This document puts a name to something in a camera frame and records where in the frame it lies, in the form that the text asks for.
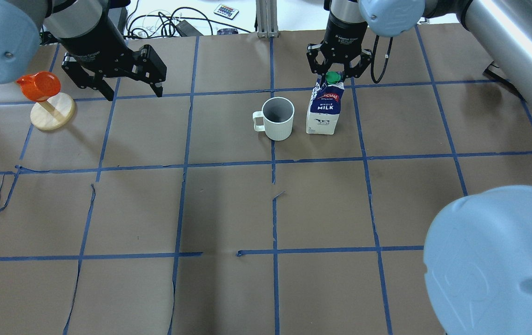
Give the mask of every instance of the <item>white mug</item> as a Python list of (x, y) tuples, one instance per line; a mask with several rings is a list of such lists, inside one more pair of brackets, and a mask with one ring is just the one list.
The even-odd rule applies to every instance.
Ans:
[[(264, 102), (262, 110), (253, 113), (253, 129), (257, 132), (266, 132), (271, 140), (282, 141), (288, 138), (293, 131), (295, 106), (287, 98), (275, 97)], [(256, 120), (261, 117), (263, 125), (258, 125)]]

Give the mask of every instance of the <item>table surface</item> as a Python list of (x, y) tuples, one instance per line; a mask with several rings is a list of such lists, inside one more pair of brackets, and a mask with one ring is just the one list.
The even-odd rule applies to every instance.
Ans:
[[(29, 72), (55, 72), (77, 113), (38, 131), (0, 85), (0, 334), (442, 333), (427, 229), (463, 195), (532, 185), (532, 110), (460, 25), (418, 26), (380, 84), (346, 82), (336, 135), (308, 135), (322, 37), (130, 41), (167, 64), (164, 97), (121, 78), (113, 102), (41, 47)], [(276, 143), (251, 121), (274, 96), (296, 106)]]

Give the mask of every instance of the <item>cable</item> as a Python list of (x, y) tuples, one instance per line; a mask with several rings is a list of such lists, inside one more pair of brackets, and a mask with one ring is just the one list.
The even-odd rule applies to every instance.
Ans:
[(214, 29), (212, 28), (212, 23), (210, 22), (211, 20), (208, 19), (208, 16), (206, 16), (204, 13), (202, 13), (201, 11), (198, 11), (197, 9), (195, 8), (191, 8), (191, 7), (179, 7), (177, 9), (175, 9), (173, 11), (173, 13), (171, 14), (170, 17), (173, 17), (175, 15), (175, 13), (177, 13), (178, 11), (180, 11), (181, 9), (190, 9), (192, 11), (197, 11), (198, 13), (200, 13), (205, 19), (206, 21), (208, 21), (208, 25), (210, 26), (210, 35), (214, 35)]
[(167, 13), (168, 15), (170, 15), (170, 12), (167, 11), (167, 10), (164, 10), (164, 9), (157, 9), (157, 10), (151, 11), (151, 12), (147, 13), (146, 15), (144, 15), (144, 19), (142, 19), (142, 27), (143, 27), (143, 28), (147, 28), (148, 30), (150, 30), (150, 29), (153, 28), (153, 30), (151, 30), (151, 32), (154, 32), (154, 31), (156, 31), (156, 30), (161, 29), (162, 26), (161, 26), (159, 20), (157, 20), (157, 21), (155, 22), (155, 25), (154, 25), (152, 28), (146, 26), (146, 19), (147, 19), (148, 17), (151, 17), (152, 13), (157, 13), (158, 15), (160, 15), (161, 13)]
[[(149, 33), (145, 27), (142, 28), (142, 27), (136, 27), (136, 28), (132, 28), (133, 25), (135, 24), (136, 21), (138, 21), (139, 19), (145, 19), (146, 17), (157, 17), (160, 19), (161, 21), (161, 24), (156, 28), (156, 31), (153, 32), (153, 33)], [(145, 38), (161, 38), (161, 37), (174, 37), (175, 33), (176, 33), (176, 25), (175, 25), (175, 20), (179, 21), (179, 20), (200, 20), (200, 21), (208, 21), (209, 23), (216, 23), (217, 25), (223, 25), (223, 26), (227, 26), (227, 27), (232, 27), (232, 28), (236, 28), (240, 31), (243, 31), (243, 32), (247, 32), (247, 33), (251, 33), (249, 30), (247, 29), (244, 29), (244, 28), (240, 28), (240, 27), (236, 27), (236, 26), (233, 26), (233, 25), (230, 25), (228, 23), (224, 23), (224, 22), (219, 22), (219, 21), (215, 21), (215, 20), (211, 20), (211, 19), (205, 19), (205, 18), (200, 18), (200, 17), (174, 17), (172, 14), (170, 16), (168, 15), (165, 15), (164, 13), (162, 12), (159, 12), (157, 15), (150, 15), (150, 14), (147, 14), (147, 15), (140, 15), (136, 18), (134, 18), (130, 23), (129, 23), (129, 26), (127, 28), (127, 32), (128, 34), (125, 36), (126, 38), (132, 38), (132, 39), (136, 39), (136, 40), (142, 40), (142, 39), (145, 39)], [(142, 36), (138, 36), (136, 34), (134, 34), (134, 31), (137, 31), (137, 30), (140, 30), (142, 32), (144, 32), (145, 36), (142, 37)], [(160, 31), (162, 34), (158, 35), (158, 36), (155, 36), (155, 33)]]
[(140, 5), (140, 0), (138, 0), (136, 3), (135, 3), (135, 8), (134, 8), (134, 11), (132, 11), (130, 13), (130, 15), (127, 16), (127, 19), (125, 19), (125, 25), (127, 25), (129, 23), (129, 21), (131, 20), (131, 18), (134, 16), (134, 13), (138, 10), (138, 6)]
[(376, 63), (376, 54), (377, 54), (377, 45), (379, 42), (379, 35), (376, 36), (376, 42), (374, 42), (374, 49), (371, 52), (371, 68), (370, 68), (371, 69), (371, 80), (374, 83), (381, 82), (381, 79), (384, 77), (385, 68), (387, 68), (388, 60), (390, 59), (390, 51), (392, 50), (392, 40), (394, 40), (394, 38), (391, 37), (390, 42), (388, 43), (388, 50), (385, 53), (384, 67), (381, 69), (381, 74), (379, 75), (379, 78), (376, 79), (376, 75), (374, 72), (374, 64)]

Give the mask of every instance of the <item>mug handle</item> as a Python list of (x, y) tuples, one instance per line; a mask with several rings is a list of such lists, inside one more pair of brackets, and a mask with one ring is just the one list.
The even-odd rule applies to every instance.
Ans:
[(261, 117), (263, 118), (264, 117), (264, 113), (262, 113), (261, 110), (257, 111), (257, 112), (254, 112), (253, 113), (253, 130), (257, 131), (257, 132), (263, 132), (263, 131), (266, 131), (266, 127), (264, 125), (261, 125), (261, 126), (258, 126), (257, 123), (256, 123), (256, 119), (258, 117)]

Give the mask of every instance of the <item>milk carton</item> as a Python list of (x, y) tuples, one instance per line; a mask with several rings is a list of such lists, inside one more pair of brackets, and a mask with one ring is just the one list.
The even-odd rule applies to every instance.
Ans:
[(308, 134), (334, 135), (340, 115), (344, 83), (338, 72), (328, 72), (315, 84), (307, 110)]

